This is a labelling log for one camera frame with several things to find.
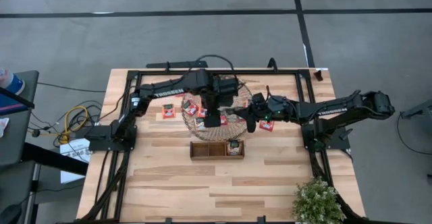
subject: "wooden tray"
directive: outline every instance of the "wooden tray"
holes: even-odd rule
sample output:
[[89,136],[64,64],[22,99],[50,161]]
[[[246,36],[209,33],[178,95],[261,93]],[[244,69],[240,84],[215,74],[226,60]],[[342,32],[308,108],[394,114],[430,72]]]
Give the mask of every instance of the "wooden tray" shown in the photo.
[[240,155],[228,155],[227,146],[230,142],[190,142],[190,158],[192,160],[230,160],[244,158],[244,141],[239,140]]

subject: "round wire basket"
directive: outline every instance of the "round wire basket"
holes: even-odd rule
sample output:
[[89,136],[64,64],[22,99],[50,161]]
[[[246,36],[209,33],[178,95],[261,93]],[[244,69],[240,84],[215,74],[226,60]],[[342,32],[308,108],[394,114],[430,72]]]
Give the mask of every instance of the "round wire basket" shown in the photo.
[[[234,97],[233,104],[230,107],[247,107],[248,101],[252,98],[252,93],[246,85],[239,80],[241,85],[238,89],[238,96]],[[203,114],[201,110],[201,97],[186,93],[182,100],[182,105],[190,101],[198,107],[198,111],[193,115],[189,115],[185,110],[182,110],[184,123],[197,138],[201,140],[235,140],[246,132],[246,121],[237,115],[227,115],[224,110],[221,110],[221,126],[214,128],[205,128],[203,122]]]

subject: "wooden table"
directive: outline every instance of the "wooden table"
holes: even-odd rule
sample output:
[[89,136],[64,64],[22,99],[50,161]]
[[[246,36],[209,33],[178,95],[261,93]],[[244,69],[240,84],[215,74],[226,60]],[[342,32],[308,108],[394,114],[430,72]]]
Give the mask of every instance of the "wooden table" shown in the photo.
[[[127,69],[113,69],[108,82],[102,115],[115,107],[124,92]],[[144,76],[142,83],[160,82],[179,76]],[[313,81],[317,102],[335,98],[328,71],[324,81]],[[298,100],[294,76],[239,76],[252,93],[265,92]],[[305,96],[307,89],[302,83]],[[184,125],[181,97],[153,100],[147,114],[138,118],[138,139],[132,151],[121,222],[165,221],[294,221],[291,210],[296,184],[312,177],[307,151],[303,147],[300,126],[276,122],[273,132],[257,128],[243,135],[246,156],[238,161],[191,161],[189,143],[198,140]],[[161,105],[172,102],[175,119],[162,119]],[[109,124],[119,111],[103,119]],[[351,160],[340,150],[328,150],[336,189],[352,209],[364,215]],[[94,204],[101,164],[105,153],[92,155],[77,218],[84,216]],[[110,155],[104,170],[105,189]],[[117,194],[111,195],[108,217],[113,216]]]

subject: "concrete floor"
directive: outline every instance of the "concrete floor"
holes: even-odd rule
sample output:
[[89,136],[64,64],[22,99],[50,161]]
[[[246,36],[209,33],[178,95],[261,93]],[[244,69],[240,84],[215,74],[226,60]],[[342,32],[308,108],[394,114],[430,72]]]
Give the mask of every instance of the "concrete floor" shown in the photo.
[[[432,0],[301,0],[304,9],[432,7]],[[0,13],[158,11],[185,9],[294,9],[294,0],[0,0]],[[432,96],[432,14],[305,16],[317,67],[328,67],[337,96],[382,90],[398,111]],[[0,19],[0,66],[36,69],[40,81],[102,90],[111,68],[191,60],[206,53],[237,67],[306,66],[296,15],[162,18]],[[225,66],[208,60],[212,67]],[[39,86],[36,115],[54,121],[103,94]],[[397,115],[362,121],[350,135],[354,168],[367,216],[380,221],[430,223],[432,157],[410,152],[398,139]],[[415,149],[432,152],[432,132],[415,119],[401,122]],[[28,141],[52,148],[51,139]],[[79,196],[42,204],[37,223],[72,221]]]

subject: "green plant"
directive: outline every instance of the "green plant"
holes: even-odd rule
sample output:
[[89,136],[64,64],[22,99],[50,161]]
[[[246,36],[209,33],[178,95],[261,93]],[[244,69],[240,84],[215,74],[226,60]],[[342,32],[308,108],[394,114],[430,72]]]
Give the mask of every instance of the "green plant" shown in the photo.
[[336,201],[336,190],[321,178],[297,185],[292,214],[296,221],[309,224],[341,223],[345,216]]

